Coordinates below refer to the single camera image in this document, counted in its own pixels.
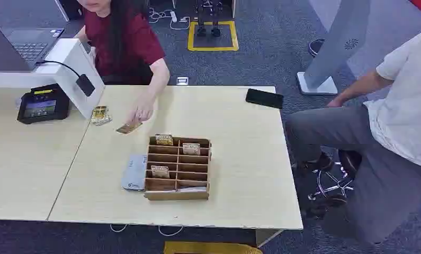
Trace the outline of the seated person's right hand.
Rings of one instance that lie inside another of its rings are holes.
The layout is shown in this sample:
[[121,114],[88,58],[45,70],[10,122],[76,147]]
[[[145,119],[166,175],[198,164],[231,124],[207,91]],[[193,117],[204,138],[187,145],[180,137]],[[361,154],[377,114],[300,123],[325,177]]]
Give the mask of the seated person's right hand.
[[348,99],[341,96],[337,96],[332,101],[330,101],[326,106],[327,107],[342,107],[346,101],[348,101]]

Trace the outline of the person's left hand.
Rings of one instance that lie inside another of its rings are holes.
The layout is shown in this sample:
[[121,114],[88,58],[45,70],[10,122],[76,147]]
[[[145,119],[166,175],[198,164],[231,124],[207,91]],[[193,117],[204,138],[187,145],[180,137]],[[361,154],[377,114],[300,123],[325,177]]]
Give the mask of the person's left hand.
[[152,117],[155,108],[155,100],[137,99],[130,107],[130,111],[126,119],[126,124],[132,125],[135,123],[148,121]]

